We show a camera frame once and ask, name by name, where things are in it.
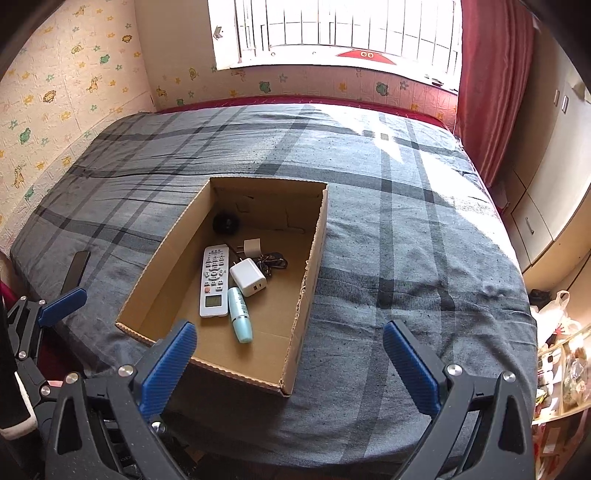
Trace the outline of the teal cosmetic bottle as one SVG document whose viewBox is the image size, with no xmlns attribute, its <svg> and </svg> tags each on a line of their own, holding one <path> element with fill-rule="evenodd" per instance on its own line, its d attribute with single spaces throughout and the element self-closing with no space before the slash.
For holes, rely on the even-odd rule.
<svg viewBox="0 0 591 480">
<path fill-rule="evenodd" d="M 250 323 L 245 298 L 238 287 L 228 289 L 228 311 L 230 323 L 238 342 L 240 344 L 252 343 L 252 323 Z"/>
</svg>

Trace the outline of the brass keychain with keys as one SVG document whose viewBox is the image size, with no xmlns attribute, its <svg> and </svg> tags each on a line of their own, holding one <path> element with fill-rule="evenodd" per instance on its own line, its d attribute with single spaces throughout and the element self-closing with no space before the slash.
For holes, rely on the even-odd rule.
<svg viewBox="0 0 591 480">
<path fill-rule="evenodd" d="M 273 272 L 276 270 L 287 269 L 287 259 L 279 252 L 264 253 L 254 259 L 257 268 L 266 278 L 273 277 Z"/>
</svg>

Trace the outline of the brown cardboard box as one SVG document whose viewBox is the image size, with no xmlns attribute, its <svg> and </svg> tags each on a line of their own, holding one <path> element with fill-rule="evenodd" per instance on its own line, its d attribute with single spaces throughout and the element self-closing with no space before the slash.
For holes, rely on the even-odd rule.
<svg viewBox="0 0 591 480">
<path fill-rule="evenodd" d="M 283 397 L 294 390 L 311 315 L 327 227 L 325 182 L 264 177 L 211 177 L 184 209 L 140 274 L 115 325 L 145 345 L 162 339 L 179 320 L 197 328 L 192 363 Z M 235 236 L 219 236 L 212 219 L 238 216 Z M 245 239 L 259 238 L 262 254 L 279 252 L 287 269 L 245 298 L 252 343 L 240 344 L 224 317 L 199 315 L 204 249 L 226 244 L 229 268 L 246 259 Z M 228 268 L 228 289 L 237 287 Z"/>
</svg>

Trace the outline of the wooden shelf with items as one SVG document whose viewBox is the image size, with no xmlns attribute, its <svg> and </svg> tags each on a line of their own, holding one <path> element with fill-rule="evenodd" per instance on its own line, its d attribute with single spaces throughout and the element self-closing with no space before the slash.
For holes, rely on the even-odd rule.
<svg viewBox="0 0 591 480">
<path fill-rule="evenodd" d="M 590 437 L 590 327 L 538 354 L 532 422 L 538 479 L 557 479 Z"/>
</svg>

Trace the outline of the white plastic bag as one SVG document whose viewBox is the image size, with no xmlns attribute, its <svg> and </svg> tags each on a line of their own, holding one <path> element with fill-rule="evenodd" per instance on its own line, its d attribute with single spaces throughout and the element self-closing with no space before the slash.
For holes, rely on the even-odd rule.
<svg viewBox="0 0 591 480">
<path fill-rule="evenodd" d="M 531 306 L 531 314 L 536 320 L 538 348 L 547 346 L 547 341 L 555 335 L 557 339 L 566 338 L 579 332 L 582 328 L 580 322 L 573 320 L 567 306 L 570 302 L 570 292 L 560 290 L 554 300 L 550 301 L 541 310 Z"/>
</svg>

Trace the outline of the white remote control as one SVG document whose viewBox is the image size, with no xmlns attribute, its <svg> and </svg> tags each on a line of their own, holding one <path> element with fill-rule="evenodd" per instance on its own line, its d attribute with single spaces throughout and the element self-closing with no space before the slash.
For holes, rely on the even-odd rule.
<svg viewBox="0 0 591 480">
<path fill-rule="evenodd" d="M 199 315 L 202 318 L 228 315 L 229 247 L 226 244 L 204 249 L 199 291 Z"/>
</svg>

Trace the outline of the large white charger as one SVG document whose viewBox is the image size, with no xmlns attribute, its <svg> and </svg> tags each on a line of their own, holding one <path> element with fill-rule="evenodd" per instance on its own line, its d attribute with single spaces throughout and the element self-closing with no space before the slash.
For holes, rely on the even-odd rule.
<svg viewBox="0 0 591 480">
<path fill-rule="evenodd" d="M 252 258 L 246 258 L 230 267 L 229 274 L 243 297 L 250 297 L 266 288 L 266 276 Z"/>
</svg>

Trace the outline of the black round object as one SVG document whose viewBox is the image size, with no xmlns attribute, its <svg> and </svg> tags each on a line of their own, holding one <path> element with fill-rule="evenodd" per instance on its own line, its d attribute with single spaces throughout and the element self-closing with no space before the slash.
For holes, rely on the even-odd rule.
<svg viewBox="0 0 591 480">
<path fill-rule="evenodd" d="M 233 213 L 221 211 L 212 219 L 212 230 L 219 236 L 235 236 L 240 228 L 240 220 Z"/>
</svg>

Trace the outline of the small white charger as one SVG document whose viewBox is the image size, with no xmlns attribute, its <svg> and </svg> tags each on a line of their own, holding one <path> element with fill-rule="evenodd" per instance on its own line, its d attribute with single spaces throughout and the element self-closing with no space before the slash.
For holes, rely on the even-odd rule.
<svg viewBox="0 0 591 480">
<path fill-rule="evenodd" d="M 259 238 L 245 239 L 242 243 L 242 252 L 247 258 L 259 258 L 262 255 L 262 242 Z"/>
</svg>

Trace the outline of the cream wardrobe cabinet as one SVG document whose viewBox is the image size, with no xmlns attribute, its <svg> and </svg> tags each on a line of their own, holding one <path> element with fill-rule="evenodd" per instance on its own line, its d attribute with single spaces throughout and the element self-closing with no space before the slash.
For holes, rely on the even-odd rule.
<svg viewBox="0 0 591 480">
<path fill-rule="evenodd" d="M 590 92 L 543 26 L 497 185 L 527 288 L 553 289 L 590 252 Z"/>
</svg>

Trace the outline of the red toy on windowsill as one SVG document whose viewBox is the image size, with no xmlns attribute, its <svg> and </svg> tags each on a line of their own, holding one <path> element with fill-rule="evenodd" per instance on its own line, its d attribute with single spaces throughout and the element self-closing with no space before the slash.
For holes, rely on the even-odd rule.
<svg viewBox="0 0 591 480">
<path fill-rule="evenodd" d="M 338 54 L 338 57 L 341 58 L 349 58 L 349 59 L 358 59 L 358 60 L 368 60 L 376 63 L 382 63 L 386 65 L 394 65 L 394 61 L 386 56 L 385 54 L 373 50 L 366 50 L 366 49 L 351 49 L 349 51 L 342 52 Z"/>
</svg>

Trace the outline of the red curtain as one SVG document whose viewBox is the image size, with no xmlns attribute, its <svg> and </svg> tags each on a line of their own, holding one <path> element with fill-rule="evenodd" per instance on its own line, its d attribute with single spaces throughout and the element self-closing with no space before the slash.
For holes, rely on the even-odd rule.
<svg viewBox="0 0 591 480">
<path fill-rule="evenodd" d="M 533 57 L 534 21 L 519 1 L 463 1 L 455 134 L 490 187 L 501 167 Z"/>
</svg>

